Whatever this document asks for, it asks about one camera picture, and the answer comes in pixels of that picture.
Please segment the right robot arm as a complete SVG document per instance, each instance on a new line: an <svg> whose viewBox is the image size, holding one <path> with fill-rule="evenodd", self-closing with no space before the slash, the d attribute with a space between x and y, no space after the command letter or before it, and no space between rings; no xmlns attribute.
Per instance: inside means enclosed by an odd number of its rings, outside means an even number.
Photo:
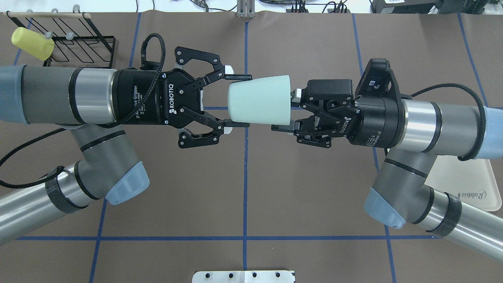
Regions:
<svg viewBox="0 0 503 283"><path fill-rule="evenodd" d="M394 229L417 224L502 261L502 219L425 183L439 156L502 157L502 109L488 108L471 89L467 92L476 107L417 101L392 90L357 89L350 101L298 88L295 106L332 120L321 126L318 119L303 119L275 130L292 132L300 141L321 136L323 146L347 137L352 145L389 150L363 206L370 217Z"/></svg>

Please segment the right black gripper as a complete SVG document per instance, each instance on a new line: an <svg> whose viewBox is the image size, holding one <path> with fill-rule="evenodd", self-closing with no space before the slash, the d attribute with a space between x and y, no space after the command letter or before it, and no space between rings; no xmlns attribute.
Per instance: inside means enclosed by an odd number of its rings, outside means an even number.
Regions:
<svg viewBox="0 0 503 283"><path fill-rule="evenodd" d="M392 148L398 145L405 127L403 102L392 98L361 97L352 105L350 88L295 88L293 107L312 112L309 118L271 126L286 132L297 143L332 147L332 139L345 137L352 145Z"/></svg>

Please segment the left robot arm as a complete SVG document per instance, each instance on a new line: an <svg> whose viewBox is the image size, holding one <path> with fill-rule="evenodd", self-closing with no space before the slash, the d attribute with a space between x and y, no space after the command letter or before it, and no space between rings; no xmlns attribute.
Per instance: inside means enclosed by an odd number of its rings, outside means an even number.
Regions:
<svg viewBox="0 0 503 283"><path fill-rule="evenodd" d="M83 155L71 165L59 165L1 197L1 244L4 245L65 215L106 199L121 204L150 185L123 125L166 125L178 130L178 146L219 143L232 127L248 123L219 119L204 111L203 88L220 79L249 81L221 63L217 54L185 47L175 49L176 67L164 72L165 51L159 62L146 59L141 68L3 66L1 120L59 128L24 143L19 150L63 131L69 131Z"/></svg>

